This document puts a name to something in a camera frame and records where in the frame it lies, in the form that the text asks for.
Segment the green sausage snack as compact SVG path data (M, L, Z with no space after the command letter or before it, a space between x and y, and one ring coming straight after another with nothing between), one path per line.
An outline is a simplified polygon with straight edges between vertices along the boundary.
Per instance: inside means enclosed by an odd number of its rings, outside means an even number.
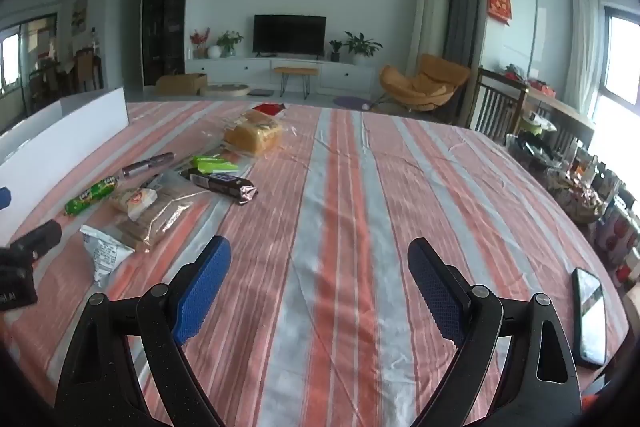
M64 213L66 216L78 216L96 202L110 196L119 184L118 176L108 176L91 185L87 190L83 191L76 197L66 202Z

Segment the clear bagged sliced bread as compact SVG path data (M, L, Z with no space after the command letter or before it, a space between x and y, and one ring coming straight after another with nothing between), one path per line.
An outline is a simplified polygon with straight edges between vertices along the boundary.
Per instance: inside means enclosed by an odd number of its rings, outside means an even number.
M138 187L120 188L107 199L116 211L108 233L131 248L150 251L188 210L206 199L204 188L179 173L157 174Z

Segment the bagged toast bread loaf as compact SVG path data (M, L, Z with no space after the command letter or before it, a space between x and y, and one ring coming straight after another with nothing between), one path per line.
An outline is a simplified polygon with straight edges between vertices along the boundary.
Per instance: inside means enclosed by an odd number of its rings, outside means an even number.
M284 128L277 118L256 109L226 118L214 135L226 150L248 157L262 157L282 141Z

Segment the white cardboard box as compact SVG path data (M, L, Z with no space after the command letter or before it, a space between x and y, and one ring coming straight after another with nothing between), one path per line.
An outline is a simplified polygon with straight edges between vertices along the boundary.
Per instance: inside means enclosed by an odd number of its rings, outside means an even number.
M67 173L128 124L118 88L61 98L2 135L0 180L11 202L1 211L1 243L9 243Z

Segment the black smartphone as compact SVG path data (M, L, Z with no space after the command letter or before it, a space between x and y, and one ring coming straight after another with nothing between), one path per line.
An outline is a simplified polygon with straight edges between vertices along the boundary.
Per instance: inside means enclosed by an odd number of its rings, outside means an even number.
M598 369L606 362L606 313L602 283L590 272L576 268L572 273L572 289L574 361L576 365Z

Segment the silver white snack bag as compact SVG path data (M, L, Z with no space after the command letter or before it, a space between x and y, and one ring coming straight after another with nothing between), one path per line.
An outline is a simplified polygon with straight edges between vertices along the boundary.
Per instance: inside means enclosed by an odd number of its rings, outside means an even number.
M99 287L105 287L119 265L134 253L134 248L89 225L81 225L79 232L85 250L93 262L94 283Z

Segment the purple silver snack bar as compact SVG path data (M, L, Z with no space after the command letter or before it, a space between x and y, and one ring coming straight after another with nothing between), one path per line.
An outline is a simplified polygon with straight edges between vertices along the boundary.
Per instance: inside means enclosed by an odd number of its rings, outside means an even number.
M163 153L146 158L126 167L122 167L122 170L120 170L120 176L124 179L133 178L134 176L139 176L139 174L144 173L145 171L170 164L174 159L174 153Z

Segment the green snack pack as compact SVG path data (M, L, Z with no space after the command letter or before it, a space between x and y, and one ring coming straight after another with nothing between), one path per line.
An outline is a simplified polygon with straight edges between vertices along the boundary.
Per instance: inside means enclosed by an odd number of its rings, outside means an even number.
M191 159L191 166L201 174L229 173L239 170L238 165L219 155L194 156Z

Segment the cardboard box on floor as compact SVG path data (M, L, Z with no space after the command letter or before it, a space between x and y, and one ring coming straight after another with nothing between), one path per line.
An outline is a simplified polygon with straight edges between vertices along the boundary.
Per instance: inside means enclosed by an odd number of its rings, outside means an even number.
M158 96L197 96L207 87L205 74L165 75L157 80L155 94Z

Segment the striped red grey tablecloth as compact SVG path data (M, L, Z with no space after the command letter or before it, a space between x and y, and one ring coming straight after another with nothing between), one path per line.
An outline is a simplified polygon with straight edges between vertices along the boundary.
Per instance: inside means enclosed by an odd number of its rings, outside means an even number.
M169 283L216 235L229 270L198 335L182 347L219 426L417 426L457 351L440 335L408 265L413 239L472 285L500 298L547 295L573 355L572 273L602 283L606 359L628 334L622 299L587 237L570 220L570 197L551 195L507 151L477 132L349 110L285 106L281 143L262 157L226 150L214 135L242 103L127 103L128 126L43 197L9 243L49 220L60 243L34 263L38 300L1 311L1 421L62 425L54 411L68 347L88 299L136 298ZM163 153L175 159L124 179L122 167ZM108 279L93 280L81 225L105 232L107 199L157 174L192 169L194 156L239 166L258 195L246 205L208 190L150 251L134 249ZM115 191L66 216L66 202L118 176ZM128 340L146 405L171 425L142 341ZM510 341L499 339L466 425L479 426L496 392ZM571 426L624 425L637 369L596 389L602 367L576 365L582 415Z

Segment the dark chocolate cookie pack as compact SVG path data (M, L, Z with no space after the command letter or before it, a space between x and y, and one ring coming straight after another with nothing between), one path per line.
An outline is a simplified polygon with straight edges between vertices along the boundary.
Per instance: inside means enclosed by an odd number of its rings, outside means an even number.
M238 205L246 205L258 195L257 187L249 179L230 173L204 174L192 168L183 176L198 187L231 198Z

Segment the red flower vase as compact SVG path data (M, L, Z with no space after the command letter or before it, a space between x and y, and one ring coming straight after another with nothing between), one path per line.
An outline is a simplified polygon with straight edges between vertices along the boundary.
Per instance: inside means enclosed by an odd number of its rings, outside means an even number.
M209 35L209 27L206 27L204 30L194 30L190 35L190 43L194 58L207 57Z

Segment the leafy plant in vase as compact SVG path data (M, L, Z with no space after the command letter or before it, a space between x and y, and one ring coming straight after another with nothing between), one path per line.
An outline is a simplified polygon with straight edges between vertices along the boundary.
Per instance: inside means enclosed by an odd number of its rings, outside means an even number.
M235 30L227 30L217 39L217 46L221 48L221 55L223 57L233 56L235 54L235 47L242 43L244 37Z

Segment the red snack bag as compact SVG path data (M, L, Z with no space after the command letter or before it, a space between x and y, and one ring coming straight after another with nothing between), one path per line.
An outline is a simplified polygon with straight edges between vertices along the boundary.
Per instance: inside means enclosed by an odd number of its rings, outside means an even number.
M274 117L285 111L284 104L277 103L262 103L253 107L256 112Z

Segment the dark tall display cabinet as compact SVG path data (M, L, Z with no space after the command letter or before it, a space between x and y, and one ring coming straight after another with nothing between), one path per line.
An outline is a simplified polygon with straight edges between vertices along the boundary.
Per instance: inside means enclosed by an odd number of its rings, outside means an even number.
M184 73L186 0L142 0L141 53L145 87Z

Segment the dark wooden dining chair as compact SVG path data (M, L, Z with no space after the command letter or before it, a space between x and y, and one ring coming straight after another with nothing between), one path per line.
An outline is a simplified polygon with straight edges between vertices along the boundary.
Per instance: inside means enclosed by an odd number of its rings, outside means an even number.
M480 68L468 128L503 145L508 134L518 132L527 95L526 83Z

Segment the orange lounge chair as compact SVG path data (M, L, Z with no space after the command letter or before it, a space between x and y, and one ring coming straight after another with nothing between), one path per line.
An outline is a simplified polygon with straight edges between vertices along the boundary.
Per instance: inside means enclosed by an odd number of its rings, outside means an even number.
M381 70L380 83L384 92L400 105L418 112L431 112L448 103L470 76L469 67L423 54L414 77L387 65Z

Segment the small wooden bench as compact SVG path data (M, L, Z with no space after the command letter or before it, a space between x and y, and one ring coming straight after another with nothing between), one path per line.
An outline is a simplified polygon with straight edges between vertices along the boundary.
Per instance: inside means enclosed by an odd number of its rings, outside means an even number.
M310 95L310 83L312 77L320 75L320 69L311 67L285 67L280 66L272 70L280 76L280 96L283 96L288 87L288 80L291 77L299 77L303 80L303 98L307 100Z

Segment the black flat television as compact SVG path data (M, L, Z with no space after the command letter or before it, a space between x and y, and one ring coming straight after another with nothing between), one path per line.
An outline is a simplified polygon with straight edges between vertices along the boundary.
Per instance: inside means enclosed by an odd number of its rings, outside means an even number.
M252 51L256 54L322 55L326 18L262 14L254 17Z

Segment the white tv cabinet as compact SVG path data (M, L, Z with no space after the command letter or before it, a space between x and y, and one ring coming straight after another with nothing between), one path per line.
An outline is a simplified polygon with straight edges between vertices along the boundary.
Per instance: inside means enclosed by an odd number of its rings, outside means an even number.
M373 67L295 58L200 58L186 61L186 72L204 74L209 84L322 95L368 96L375 80Z

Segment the green potted plant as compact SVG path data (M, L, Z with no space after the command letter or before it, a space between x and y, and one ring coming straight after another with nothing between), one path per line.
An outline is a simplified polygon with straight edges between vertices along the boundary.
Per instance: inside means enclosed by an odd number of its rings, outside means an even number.
M362 32L354 34L346 31L345 35L347 36L345 46L347 46L348 53L352 54L352 61L355 65L368 65L372 57L383 49L382 43L366 38Z

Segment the red wall hanging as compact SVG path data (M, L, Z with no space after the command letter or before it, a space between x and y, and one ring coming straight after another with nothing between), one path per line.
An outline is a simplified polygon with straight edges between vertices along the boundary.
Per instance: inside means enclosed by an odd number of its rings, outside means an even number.
M487 0L487 14L494 20L507 25L512 20L511 0Z

